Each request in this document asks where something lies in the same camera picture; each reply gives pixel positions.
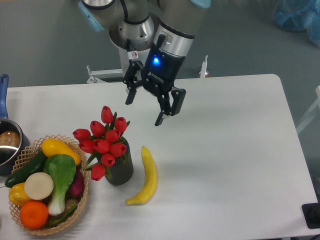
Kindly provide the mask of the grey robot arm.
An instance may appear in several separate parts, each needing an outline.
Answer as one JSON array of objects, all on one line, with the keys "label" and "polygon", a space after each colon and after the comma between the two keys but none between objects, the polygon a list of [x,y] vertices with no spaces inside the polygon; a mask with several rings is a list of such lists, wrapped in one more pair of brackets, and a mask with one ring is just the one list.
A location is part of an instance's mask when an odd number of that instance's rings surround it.
[{"label": "grey robot arm", "polygon": [[161,16],[151,14],[148,0],[81,0],[78,8],[90,27],[108,30],[121,58],[126,104],[142,87],[157,98],[155,122],[181,110],[186,91],[174,85],[191,48],[209,0],[156,0]]}]

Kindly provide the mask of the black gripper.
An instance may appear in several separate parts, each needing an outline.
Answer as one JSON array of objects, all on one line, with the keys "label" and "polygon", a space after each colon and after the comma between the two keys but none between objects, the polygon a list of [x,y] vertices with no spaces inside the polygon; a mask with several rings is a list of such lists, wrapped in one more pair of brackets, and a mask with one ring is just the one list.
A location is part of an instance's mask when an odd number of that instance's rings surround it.
[{"label": "black gripper", "polygon": [[187,91],[173,86],[184,60],[184,56],[169,54],[155,45],[151,47],[145,65],[140,60],[129,60],[129,66],[122,81],[126,84],[125,104],[133,103],[137,88],[142,86],[142,80],[137,79],[137,72],[141,71],[141,77],[145,81],[144,89],[157,97],[160,105],[160,113],[154,125],[160,126],[164,119],[177,115]]}]

